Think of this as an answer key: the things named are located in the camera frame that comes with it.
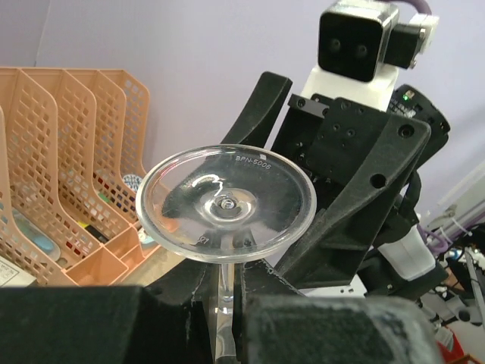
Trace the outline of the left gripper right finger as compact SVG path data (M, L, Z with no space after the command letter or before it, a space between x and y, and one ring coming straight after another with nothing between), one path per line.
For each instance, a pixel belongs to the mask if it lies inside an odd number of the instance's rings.
M429 321L399 297L307 297L266 262L235 267L242 363L442 363Z

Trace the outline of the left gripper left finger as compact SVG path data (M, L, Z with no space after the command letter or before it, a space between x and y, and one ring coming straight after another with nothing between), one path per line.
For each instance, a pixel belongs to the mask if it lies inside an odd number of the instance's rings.
M3 363L210 363L202 264L141 286L1 290Z

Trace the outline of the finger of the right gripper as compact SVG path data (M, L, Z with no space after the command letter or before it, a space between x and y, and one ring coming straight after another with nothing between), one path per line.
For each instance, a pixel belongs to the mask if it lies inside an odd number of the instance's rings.
M430 135L422 121L390 116L355 175L328 209L316 214L276 271L296 288L350 283Z
M292 85L293 82L288 77L269 71L263 72L221 144L263 148Z

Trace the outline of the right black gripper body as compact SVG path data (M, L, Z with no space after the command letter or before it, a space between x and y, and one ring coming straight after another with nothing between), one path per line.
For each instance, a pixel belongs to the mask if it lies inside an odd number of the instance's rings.
M347 185L374 148L391 114L344 98L296 94L271 147L312 178Z

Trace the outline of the clear wine glass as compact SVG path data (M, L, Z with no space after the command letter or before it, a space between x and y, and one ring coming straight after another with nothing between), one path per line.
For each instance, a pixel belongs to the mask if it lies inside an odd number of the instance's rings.
M295 243L309 228L317 197L289 159L244 145L203 146L156 165L136 193L144 230L166 250L217 269L214 360L236 361L235 270Z

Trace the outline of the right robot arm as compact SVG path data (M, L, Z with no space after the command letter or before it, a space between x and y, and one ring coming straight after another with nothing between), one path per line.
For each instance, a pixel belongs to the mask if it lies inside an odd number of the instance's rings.
M280 258L297 288L336 287L359 276L371 295L414 300L444 279L418 232L418 169L446 144L449 124L417 89L396 88L385 111L354 97L290 93L291 80L258 79L225 143L263 146L284 105L272 150L311 179L317 214Z

